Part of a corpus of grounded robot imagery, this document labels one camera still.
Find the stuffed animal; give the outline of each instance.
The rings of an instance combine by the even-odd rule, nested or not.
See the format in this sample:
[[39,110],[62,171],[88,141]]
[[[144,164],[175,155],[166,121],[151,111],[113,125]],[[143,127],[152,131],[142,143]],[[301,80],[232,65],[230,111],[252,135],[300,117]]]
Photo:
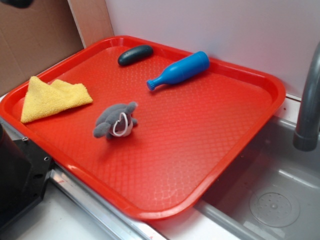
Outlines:
[[115,137],[128,136],[133,126],[137,125],[137,119],[131,114],[136,109],[138,104],[130,102],[129,104],[115,104],[108,107],[97,119],[93,136],[101,138],[106,136],[107,139]]

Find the white wall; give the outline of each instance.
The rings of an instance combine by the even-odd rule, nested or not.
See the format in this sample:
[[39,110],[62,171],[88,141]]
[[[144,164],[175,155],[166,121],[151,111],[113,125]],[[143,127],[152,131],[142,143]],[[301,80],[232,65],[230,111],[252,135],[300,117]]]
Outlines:
[[260,70],[301,97],[320,41],[319,0],[106,0],[129,35]]

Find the gray sink basin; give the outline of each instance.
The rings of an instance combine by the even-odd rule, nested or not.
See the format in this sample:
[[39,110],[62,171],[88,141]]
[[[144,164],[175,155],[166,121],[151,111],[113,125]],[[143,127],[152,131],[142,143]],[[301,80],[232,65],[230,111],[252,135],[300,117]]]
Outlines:
[[241,239],[319,240],[320,147],[296,150],[294,129],[273,117],[197,208]]

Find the sink drain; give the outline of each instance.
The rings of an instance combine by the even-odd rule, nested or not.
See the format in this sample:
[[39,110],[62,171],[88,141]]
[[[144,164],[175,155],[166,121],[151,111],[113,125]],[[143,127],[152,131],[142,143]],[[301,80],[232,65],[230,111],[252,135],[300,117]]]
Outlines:
[[276,228],[289,226],[300,214],[298,200],[276,186],[255,191],[250,198],[250,210],[260,223]]

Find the gray faucet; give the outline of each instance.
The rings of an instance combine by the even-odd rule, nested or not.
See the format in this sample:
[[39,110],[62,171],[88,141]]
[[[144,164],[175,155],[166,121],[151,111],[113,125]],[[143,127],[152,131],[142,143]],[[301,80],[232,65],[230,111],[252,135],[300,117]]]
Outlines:
[[320,128],[320,42],[317,45],[306,78],[293,145],[301,151],[316,148]]

